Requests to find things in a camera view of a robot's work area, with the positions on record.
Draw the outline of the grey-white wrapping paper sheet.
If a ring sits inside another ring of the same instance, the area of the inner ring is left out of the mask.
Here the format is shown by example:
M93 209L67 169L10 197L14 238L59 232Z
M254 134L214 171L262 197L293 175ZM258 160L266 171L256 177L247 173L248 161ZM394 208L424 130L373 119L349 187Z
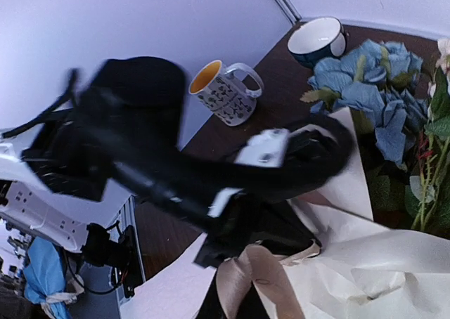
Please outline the grey-white wrapping paper sheet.
M358 150L292 205L323 245L286 268L307 318L449 317L449 241L377 224Z

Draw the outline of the blue hydrangea bunch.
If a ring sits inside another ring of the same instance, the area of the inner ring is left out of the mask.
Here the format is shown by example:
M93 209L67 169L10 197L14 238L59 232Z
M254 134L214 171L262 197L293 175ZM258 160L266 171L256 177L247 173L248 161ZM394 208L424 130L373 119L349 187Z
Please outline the blue hydrangea bunch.
M414 97L422 66L403 43L367 39L340 59L320 60L308 80L311 90L300 99L312 103L312 112L351 108L384 160L403 167L428 120L426 101Z

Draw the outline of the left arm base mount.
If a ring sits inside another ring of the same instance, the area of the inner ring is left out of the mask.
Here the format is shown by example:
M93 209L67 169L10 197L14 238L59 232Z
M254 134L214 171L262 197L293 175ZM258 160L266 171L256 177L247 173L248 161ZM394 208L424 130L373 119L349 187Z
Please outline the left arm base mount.
M83 259L96 267L111 267L113 285L123 288L125 298L132 298L145 279L135 228L128 225L120 230L115 222L109 228L90 223L86 229L87 239L81 248Z

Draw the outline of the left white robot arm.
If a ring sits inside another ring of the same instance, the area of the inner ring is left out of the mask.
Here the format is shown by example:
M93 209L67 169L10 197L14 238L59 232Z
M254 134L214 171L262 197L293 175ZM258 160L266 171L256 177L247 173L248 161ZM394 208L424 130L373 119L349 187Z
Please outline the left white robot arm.
M76 90L68 72L60 96L34 119L1 132L1 216L95 266L132 268L129 240L113 242L81 210L67 216L45 195L101 202L112 184L206 233L195 258L218 267L261 242L289 256L315 243L287 200L323 186L346 166L351 132L325 115L251 137L234 162L177 150L186 75L155 57L103 63Z

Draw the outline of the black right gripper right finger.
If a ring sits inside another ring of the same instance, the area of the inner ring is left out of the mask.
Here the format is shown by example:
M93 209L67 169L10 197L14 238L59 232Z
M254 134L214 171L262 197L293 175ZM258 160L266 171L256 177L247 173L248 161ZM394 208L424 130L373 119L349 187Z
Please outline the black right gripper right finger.
M239 306L237 319L270 319L253 284Z

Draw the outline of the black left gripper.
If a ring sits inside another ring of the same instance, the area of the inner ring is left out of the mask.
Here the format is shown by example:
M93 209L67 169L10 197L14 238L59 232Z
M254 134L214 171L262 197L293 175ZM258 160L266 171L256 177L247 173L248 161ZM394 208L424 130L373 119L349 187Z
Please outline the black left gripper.
M277 255L306 249L315 236L288 205L323 186L347 165L351 132L325 115L292 123L283 164L259 168L215 162L177 150L186 75L156 57L108 59L81 93L72 70L59 103L36 123L42 130L22 160L51 191L99 201L108 180L207 233L195 258L217 267L248 245ZM207 215L225 187L243 187L217 218Z

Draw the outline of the white bowl with dark outside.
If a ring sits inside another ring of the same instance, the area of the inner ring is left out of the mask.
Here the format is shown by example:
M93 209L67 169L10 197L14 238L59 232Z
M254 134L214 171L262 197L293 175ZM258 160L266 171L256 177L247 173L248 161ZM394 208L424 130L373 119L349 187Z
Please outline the white bowl with dark outside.
M324 58L340 58L347 49L342 23L333 17L310 20L295 30L288 40L288 51L302 66L313 69Z

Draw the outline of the beige ribbon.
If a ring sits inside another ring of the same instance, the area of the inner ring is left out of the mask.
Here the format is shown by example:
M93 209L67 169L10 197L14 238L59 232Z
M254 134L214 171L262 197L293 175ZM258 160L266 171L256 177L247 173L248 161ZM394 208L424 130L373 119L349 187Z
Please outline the beige ribbon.
M253 284L274 304L278 318L303 318L283 267L294 266L298 261L319 255L320 251L313 241L305 250L283 258L261 245L248 245L239 257L222 263L217 269L217 293L226 317L237 317L239 306Z

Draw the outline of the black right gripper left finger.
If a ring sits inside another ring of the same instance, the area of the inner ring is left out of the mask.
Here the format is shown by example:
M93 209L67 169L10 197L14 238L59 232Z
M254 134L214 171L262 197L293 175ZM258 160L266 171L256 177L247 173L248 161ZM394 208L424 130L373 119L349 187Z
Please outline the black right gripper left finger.
M227 319L217 293L217 274L214 274L200 307L200 319Z

